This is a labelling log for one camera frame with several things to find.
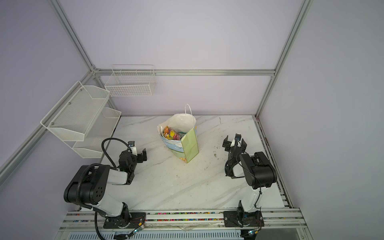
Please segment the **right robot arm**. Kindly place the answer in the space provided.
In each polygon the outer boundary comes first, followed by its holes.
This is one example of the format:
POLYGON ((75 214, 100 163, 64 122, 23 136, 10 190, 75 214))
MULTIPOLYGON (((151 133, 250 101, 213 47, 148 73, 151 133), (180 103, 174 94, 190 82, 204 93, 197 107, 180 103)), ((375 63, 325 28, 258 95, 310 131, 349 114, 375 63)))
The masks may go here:
POLYGON ((233 180, 245 179, 252 188, 251 195, 240 200, 235 211, 224 212, 225 227, 256 227, 259 230, 265 225, 261 200, 267 189, 277 182, 277 172, 263 152, 248 154, 247 143, 239 134, 235 134, 232 141, 226 137, 223 148, 228 152, 225 175, 233 180))

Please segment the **orange snack box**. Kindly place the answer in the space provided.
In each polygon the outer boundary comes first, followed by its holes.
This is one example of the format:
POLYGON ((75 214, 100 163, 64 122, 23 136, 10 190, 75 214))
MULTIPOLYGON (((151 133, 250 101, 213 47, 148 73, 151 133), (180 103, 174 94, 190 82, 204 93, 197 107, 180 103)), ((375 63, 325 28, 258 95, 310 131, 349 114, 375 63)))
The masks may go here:
POLYGON ((181 139, 180 134, 168 126, 164 128, 162 136, 167 140, 179 141, 181 139))

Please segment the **white green paper bag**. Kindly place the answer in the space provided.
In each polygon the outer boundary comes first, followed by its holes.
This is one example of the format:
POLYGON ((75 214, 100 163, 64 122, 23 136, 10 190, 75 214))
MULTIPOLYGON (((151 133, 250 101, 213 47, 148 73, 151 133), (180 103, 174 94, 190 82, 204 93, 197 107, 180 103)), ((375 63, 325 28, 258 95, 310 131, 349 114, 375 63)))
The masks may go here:
POLYGON ((185 163, 189 163, 199 153, 197 140, 197 120, 193 115, 189 104, 185 105, 185 111, 175 114, 157 127, 158 134, 172 153, 185 163), (162 136, 164 128, 168 126, 180 134, 179 141, 167 140, 162 136))

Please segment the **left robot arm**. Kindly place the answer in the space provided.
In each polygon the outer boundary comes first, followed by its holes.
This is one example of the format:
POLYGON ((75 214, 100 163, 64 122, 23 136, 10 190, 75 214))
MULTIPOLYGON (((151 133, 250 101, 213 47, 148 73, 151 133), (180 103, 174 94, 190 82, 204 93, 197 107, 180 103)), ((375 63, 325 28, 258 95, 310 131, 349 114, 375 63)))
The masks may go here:
POLYGON ((138 163, 147 160, 147 151, 135 154, 126 150, 120 154, 119 169, 110 165, 83 165, 64 192, 67 203, 95 211, 109 222, 117 222, 123 228, 130 224, 132 215, 128 205, 116 200, 106 192, 107 185, 130 185, 135 177, 138 163))

